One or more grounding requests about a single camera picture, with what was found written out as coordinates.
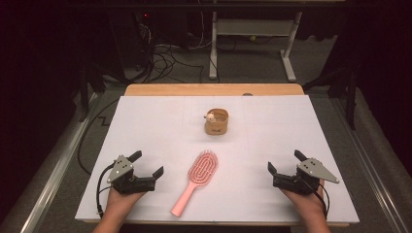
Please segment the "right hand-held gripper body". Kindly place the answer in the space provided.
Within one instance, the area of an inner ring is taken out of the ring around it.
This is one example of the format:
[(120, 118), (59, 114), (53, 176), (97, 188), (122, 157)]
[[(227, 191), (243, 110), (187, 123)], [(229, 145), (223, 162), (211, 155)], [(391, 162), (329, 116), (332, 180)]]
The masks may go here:
[(273, 186), (300, 195), (309, 195), (318, 190), (320, 180), (339, 183), (321, 161), (307, 158), (296, 165), (296, 173), (292, 176), (277, 174), (273, 177)]

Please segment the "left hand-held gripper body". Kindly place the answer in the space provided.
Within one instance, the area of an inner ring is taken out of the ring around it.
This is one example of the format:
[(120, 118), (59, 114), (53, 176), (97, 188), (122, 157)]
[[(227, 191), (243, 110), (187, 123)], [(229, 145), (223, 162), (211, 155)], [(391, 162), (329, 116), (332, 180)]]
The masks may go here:
[(107, 179), (107, 183), (120, 194), (154, 191), (155, 181), (153, 177), (136, 177), (134, 175), (133, 162), (130, 162), (124, 155), (120, 155), (114, 162), (112, 171)]

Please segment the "pink hairbrush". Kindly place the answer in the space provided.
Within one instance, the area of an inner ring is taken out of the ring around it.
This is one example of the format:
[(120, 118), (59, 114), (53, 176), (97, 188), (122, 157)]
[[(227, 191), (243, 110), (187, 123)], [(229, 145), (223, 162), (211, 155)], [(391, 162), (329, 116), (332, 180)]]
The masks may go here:
[(171, 210), (171, 214), (180, 217), (194, 190), (212, 180), (218, 169), (218, 157), (211, 150), (200, 153), (188, 171), (189, 183)]

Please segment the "wooden cup with small figure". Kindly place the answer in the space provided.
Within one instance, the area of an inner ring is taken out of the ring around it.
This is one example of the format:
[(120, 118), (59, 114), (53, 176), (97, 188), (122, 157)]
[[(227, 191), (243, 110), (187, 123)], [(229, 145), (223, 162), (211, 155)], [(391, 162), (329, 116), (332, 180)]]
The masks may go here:
[(204, 130), (208, 135), (224, 135), (228, 127), (228, 111), (225, 109), (211, 109), (207, 112)]

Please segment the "person's left hand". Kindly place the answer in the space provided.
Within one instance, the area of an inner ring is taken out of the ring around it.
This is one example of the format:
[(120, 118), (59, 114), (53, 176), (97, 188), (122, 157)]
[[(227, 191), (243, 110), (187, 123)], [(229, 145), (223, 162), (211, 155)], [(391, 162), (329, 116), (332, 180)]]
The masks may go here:
[(104, 217), (125, 219), (145, 192), (120, 194), (111, 188), (108, 195)]

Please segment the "person's right hand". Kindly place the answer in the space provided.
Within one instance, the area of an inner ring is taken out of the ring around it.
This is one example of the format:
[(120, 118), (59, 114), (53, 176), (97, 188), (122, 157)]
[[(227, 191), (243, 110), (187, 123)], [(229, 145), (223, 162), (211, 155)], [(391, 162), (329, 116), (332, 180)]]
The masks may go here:
[(319, 187), (316, 193), (300, 195), (282, 189), (282, 192), (292, 201), (292, 204), (303, 222), (315, 223), (326, 220), (323, 190)]

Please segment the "black stand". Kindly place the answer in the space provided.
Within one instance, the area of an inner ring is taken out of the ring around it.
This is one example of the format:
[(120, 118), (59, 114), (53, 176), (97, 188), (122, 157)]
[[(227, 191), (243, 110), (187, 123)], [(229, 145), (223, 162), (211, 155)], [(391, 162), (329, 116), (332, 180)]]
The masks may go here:
[(327, 95), (330, 98), (340, 98), (345, 95), (345, 119), (352, 130), (356, 129), (355, 107), (358, 70), (359, 66), (355, 62), (346, 62), (332, 71), (322, 72), (318, 78), (302, 87), (304, 91), (307, 91), (315, 86), (328, 85)]
[(118, 75), (115, 72), (98, 65), (94, 62), (84, 62), (80, 70), (80, 106), (81, 116), (79, 122), (84, 122), (89, 113), (88, 88), (91, 87), (94, 92), (103, 93), (106, 89), (104, 77), (109, 76), (112, 82), (121, 84), (130, 84), (125, 75)]

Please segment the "black computer tower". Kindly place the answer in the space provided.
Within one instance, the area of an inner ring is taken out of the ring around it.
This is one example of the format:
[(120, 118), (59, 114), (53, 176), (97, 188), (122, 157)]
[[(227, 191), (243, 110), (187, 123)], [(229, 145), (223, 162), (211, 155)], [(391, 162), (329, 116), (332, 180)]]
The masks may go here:
[(147, 30), (140, 24), (137, 14), (113, 12), (109, 13), (109, 18), (123, 67), (147, 67), (150, 63), (149, 45), (144, 40)]

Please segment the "metal rail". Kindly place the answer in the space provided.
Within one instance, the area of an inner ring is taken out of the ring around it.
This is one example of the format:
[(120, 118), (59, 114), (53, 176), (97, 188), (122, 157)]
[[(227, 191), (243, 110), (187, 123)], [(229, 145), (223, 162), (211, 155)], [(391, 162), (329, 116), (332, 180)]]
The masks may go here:
[(391, 196), (390, 192), (381, 180), (381, 173), (374, 167), (369, 154), (362, 145), (357, 131), (349, 125), (346, 119), (343, 104), (338, 99), (331, 99), (331, 103), (335, 111), (338, 113), (340, 120), (344, 124), (346, 131), (350, 135), (351, 141), (357, 151), (357, 159), (360, 163), (361, 170), (368, 180), (374, 196), (378, 201), (387, 221), (389, 222), (389, 226), (392, 228), (394, 233), (412, 233), (412, 230), (407, 227), (406, 221), (402, 218), (398, 208), (395, 206), (394, 198)]
[(27, 213), (23, 225), (17, 229), (18, 233), (37, 233), (100, 99), (99, 94), (93, 93), (86, 100), (89, 109), (84, 113), (81, 110), (76, 111), (74, 118), (19, 198)]

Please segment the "white desk frame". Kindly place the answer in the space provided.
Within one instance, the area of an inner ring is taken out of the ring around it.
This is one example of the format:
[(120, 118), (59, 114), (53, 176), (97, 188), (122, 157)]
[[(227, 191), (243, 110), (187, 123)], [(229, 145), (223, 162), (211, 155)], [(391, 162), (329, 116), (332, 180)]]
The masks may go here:
[(294, 19), (289, 20), (223, 19), (218, 18), (217, 13), (213, 12), (209, 78), (215, 80), (218, 77), (217, 38), (219, 36), (287, 37), (288, 43), (283, 50), (280, 50), (280, 57), (288, 80), (295, 83), (296, 76), (290, 61), (290, 53), (301, 17), (302, 12), (297, 12)]

